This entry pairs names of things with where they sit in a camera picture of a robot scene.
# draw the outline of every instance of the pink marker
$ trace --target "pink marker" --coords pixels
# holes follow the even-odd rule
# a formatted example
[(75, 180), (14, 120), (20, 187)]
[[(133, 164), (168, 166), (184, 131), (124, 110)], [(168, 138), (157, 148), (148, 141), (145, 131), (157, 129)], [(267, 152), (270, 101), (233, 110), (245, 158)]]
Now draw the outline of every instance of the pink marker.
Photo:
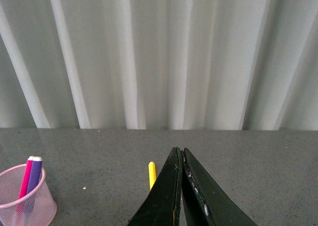
[(26, 167), (25, 167), (23, 182), (22, 182), (22, 185), (21, 185), (19, 199), (21, 199), (22, 197), (26, 196), (26, 192), (28, 190), (30, 174), (31, 174), (33, 158), (34, 158), (34, 156), (30, 156), (28, 161), (26, 162)]

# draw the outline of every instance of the white spot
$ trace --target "white spot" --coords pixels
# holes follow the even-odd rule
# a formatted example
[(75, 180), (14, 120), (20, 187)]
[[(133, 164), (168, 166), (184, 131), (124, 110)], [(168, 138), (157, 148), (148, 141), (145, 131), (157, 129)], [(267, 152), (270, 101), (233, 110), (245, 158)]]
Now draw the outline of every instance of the white spot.
[(207, 205), (204, 205), (204, 212), (205, 212), (206, 216), (209, 216)]

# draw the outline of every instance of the pink mesh pencil cup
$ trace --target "pink mesh pencil cup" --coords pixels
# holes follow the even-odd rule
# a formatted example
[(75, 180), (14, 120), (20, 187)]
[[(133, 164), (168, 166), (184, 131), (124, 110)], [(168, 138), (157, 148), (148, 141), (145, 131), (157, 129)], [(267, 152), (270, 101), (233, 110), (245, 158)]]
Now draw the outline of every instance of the pink mesh pencil cup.
[(19, 198), (26, 164), (17, 165), (0, 174), (0, 221), (4, 226), (48, 226), (56, 213), (42, 168), (39, 184)]

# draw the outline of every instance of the gray countertop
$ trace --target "gray countertop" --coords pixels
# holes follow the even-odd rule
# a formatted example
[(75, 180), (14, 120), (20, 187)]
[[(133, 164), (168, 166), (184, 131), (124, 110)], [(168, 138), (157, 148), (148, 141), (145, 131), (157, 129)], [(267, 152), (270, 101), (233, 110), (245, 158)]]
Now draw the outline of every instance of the gray countertop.
[(0, 172), (40, 155), (50, 225), (122, 226), (148, 195), (148, 163), (158, 174), (172, 147), (189, 148), (259, 226), (318, 226), (318, 132), (0, 129)]

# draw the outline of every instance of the curtain fold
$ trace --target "curtain fold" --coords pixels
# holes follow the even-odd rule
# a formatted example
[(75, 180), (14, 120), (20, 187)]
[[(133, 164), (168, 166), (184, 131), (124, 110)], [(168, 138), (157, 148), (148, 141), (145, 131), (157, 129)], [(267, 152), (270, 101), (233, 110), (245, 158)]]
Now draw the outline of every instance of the curtain fold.
[(0, 127), (318, 130), (318, 0), (0, 0)]

